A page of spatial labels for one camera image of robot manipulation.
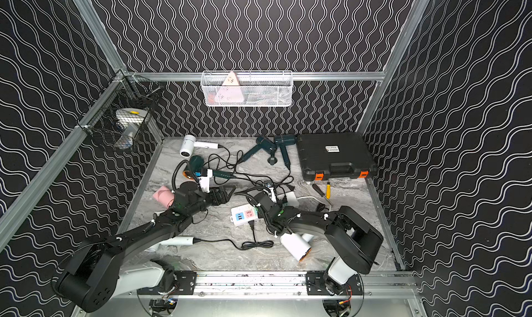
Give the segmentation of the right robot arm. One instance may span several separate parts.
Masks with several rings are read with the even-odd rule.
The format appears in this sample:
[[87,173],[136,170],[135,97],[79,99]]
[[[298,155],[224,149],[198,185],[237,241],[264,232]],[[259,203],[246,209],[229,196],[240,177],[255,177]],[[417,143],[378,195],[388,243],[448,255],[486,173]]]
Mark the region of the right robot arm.
[[305,257],[310,249],[304,235],[324,237],[338,254],[326,278],[344,285],[356,273],[367,275],[376,264],[384,238],[366,219],[349,206],[337,211],[310,212],[274,203],[265,192],[249,198],[259,209],[267,228],[280,238],[293,257]]

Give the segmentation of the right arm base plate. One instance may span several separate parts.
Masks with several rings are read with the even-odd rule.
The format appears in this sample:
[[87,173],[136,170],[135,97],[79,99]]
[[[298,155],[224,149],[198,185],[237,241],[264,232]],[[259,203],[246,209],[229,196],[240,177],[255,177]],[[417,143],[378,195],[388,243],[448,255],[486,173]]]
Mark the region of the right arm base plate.
[[338,285],[325,276],[324,271],[309,271],[306,276],[306,290],[309,296],[361,296],[362,279],[359,274],[351,276],[344,285]]

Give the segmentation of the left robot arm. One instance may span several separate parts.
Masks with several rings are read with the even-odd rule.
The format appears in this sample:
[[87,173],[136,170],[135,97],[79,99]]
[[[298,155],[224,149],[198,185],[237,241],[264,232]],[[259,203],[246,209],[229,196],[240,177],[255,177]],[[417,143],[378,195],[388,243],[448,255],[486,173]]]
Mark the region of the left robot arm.
[[203,192],[195,182],[182,183],[174,191],[168,209],[152,221],[121,234],[102,239],[89,238],[82,243],[52,282],[52,289],[86,312],[99,310],[117,288],[124,262],[184,232],[192,224],[195,214],[228,203],[235,190],[236,186],[225,185]]

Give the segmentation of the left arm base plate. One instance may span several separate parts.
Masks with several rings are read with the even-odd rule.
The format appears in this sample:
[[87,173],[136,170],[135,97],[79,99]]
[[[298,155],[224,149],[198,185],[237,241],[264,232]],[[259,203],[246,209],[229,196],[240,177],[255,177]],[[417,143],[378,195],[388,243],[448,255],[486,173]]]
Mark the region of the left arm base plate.
[[198,274],[194,271],[175,271],[173,286],[167,296],[191,296],[194,294]]

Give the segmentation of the white multicolour power strip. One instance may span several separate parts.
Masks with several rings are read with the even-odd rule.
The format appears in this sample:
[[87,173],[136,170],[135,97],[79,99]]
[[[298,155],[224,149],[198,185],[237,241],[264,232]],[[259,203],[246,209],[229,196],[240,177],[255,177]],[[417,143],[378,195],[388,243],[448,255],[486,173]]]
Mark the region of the white multicolour power strip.
[[[299,206],[299,201],[294,192],[288,192],[287,196],[283,197],[283,199],[286,199],[285,204],[287,206]],[[245,204],[243,206],[231,208],[230,219],[232,224],[235,226],[241,226],[250,221],[259,219],[259,213],[255,207],[251,206],[250,204]]]

